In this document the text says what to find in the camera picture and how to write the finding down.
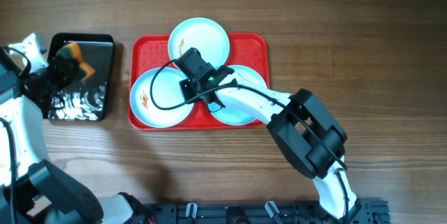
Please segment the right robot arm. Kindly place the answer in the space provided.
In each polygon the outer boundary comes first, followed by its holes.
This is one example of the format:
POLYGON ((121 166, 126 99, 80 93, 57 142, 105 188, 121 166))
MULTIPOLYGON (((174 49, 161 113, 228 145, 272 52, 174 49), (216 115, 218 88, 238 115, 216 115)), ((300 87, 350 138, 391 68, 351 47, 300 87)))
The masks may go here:
POLYGON ((314 182, 321 208, 338 223, 354 219, 360 207, 346 175, 347 135, 312 92, 289 94, 254 84, 230 67, 214 68, 196 48, 174 63, 189 80, 188 103, 217 103, 263 122, 285 159, 314 182))

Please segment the orange and green sponge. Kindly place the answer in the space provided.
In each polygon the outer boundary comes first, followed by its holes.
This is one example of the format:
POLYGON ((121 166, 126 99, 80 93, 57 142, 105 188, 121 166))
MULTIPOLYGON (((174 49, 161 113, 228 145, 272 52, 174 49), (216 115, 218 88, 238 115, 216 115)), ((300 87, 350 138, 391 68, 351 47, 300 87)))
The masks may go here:
POLYGON ((95 70, 82 57, 80 45, 77 42, 69 43, 59 49, 55 55, 61 60, 66 70, 70 70, 75 79, 85 83, 95 74, 95 70))

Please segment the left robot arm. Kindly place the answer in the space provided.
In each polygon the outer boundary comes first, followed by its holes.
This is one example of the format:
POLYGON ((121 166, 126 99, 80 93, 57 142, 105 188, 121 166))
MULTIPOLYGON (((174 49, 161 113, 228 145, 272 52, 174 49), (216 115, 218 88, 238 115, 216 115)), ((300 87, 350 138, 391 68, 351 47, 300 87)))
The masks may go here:
POLYGON ((142 206, 126 193, 97 198, 50 162, 42 132, 46 100, 95 70, 70 43, 44 67, 20 69, 1 48, 1 222, 134 223, 142 206))

